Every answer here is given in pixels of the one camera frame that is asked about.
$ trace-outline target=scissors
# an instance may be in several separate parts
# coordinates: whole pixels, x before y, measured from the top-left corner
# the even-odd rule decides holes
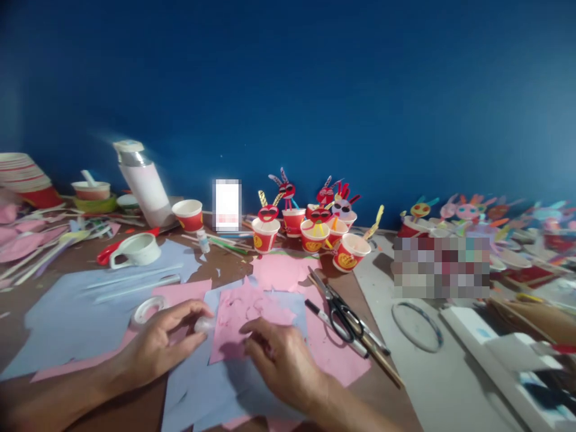
[[[360,322],[358,316],[354,313],[352,309],[344,302],[342,297],[338,295],[336,291],[332,289],[330,285],[324,285],[322,279],[318,277],[316,273],[308,266],[308,270],[312,274],[314,281],[324,292],[324,297],[326,297],[326,302],[328,303],[328,308],[330,312],[328,313],[328,318],[330,319],[330,324],[332,329],[336,332],[340,338],[346,343],[352,343],[355,339],[360,340],[364,336],[364,326]],[[348,321],[348,317],[351,317],[358,324],[360,332],[356,332],[354,327]]]

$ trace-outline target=stacked paper bowl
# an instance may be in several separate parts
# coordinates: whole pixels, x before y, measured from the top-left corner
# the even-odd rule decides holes
[[[50,178],[25,153],[0,153],[0,183],[36,208],[62,203]]]

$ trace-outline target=glue bottle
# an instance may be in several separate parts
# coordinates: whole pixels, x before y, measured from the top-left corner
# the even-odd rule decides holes
[[[206,231],[202,229],[196,231],[196,237],[198,238],[198,243],[200,244],[200,250],[202,250],[202,253],[210,252],[210,245],[208,244]]]
[[[141,142],[124,140],[114,143],[120,171],[138,201],[150,228],[164,227],[175,221],[168,195],[162,186],[156,165],[144,155]]]

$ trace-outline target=right hand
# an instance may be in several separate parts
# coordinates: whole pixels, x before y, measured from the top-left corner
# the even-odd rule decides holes
[[[252,333],[244,342],[246,354],[282,402],[309,415],[328,398],[330,378],[314,362],[296,327],[258,318],[244,324],[240,333]]]

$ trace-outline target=white mug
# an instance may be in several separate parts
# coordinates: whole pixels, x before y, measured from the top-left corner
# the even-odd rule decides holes
[[[152,264],[162,251],[156,243],[156,237],[150,233],[136,234],[127,238],[116,251],[110,255],[110,268],[118,269],[128,266],[145,266]],[[121,264],[116,264],[116,257],[124,255],[128,260]]]

